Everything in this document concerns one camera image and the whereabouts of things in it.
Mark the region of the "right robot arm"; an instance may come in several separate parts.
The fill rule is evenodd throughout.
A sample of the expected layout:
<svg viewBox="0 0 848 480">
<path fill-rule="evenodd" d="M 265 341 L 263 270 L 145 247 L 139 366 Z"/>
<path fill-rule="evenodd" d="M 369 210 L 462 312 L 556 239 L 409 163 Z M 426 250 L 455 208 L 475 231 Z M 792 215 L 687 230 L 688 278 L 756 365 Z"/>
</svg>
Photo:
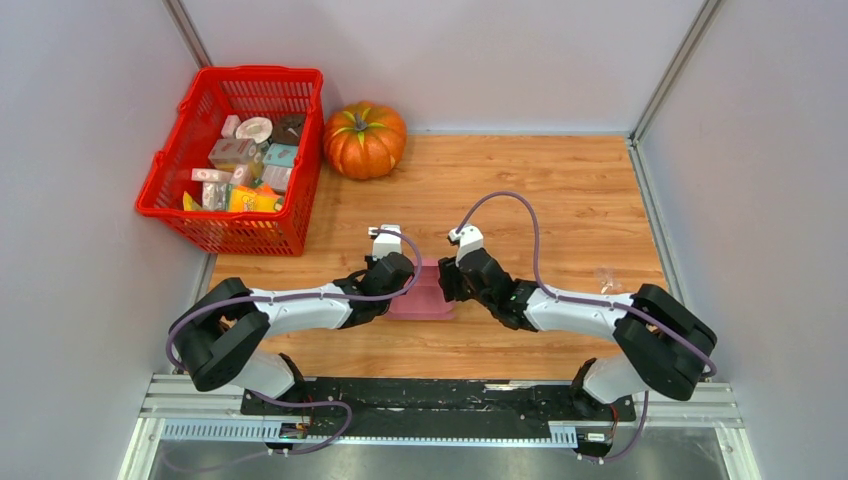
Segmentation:
<svg viewBox="0 0 848 480">
<path fill-rule="evenodd" d="M 658 285 L 618 295 L 558 290 L 512 278 L 485 249 L 442 258 L 438 269 L 446 300 L 474 300 L 508 329 L 572 332 L 618 345 L 619 355 L 592 358 L 575 375 L 570 404 L 583 418 L 643 391 L 687 401 L 715 372 L 716 334 Z"/>
</svg>

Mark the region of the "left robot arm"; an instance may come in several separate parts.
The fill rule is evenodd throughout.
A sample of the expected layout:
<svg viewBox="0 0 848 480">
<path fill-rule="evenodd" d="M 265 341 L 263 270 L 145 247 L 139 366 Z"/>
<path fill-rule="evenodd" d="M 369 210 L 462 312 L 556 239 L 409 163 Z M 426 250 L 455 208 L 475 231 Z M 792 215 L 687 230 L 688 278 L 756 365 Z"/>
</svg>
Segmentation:
<svg viewBox="0 0 848 480">
<path fill-rule="evenodd" d="M 198 391 L 235 385 L 266 396 L 279 413 L 291 415 L 306 398 L 300 372 L 289 357 L 264 352 L 260 343 L 296 331 L 367 324 L 387 312 L 413 274 L 409 258 L 390 253 L 312 289 L 251 290 L 240 278 L 229 278 L 171 325 L 166 349 L 178 354 L 180 369 Z"/>
</svg>

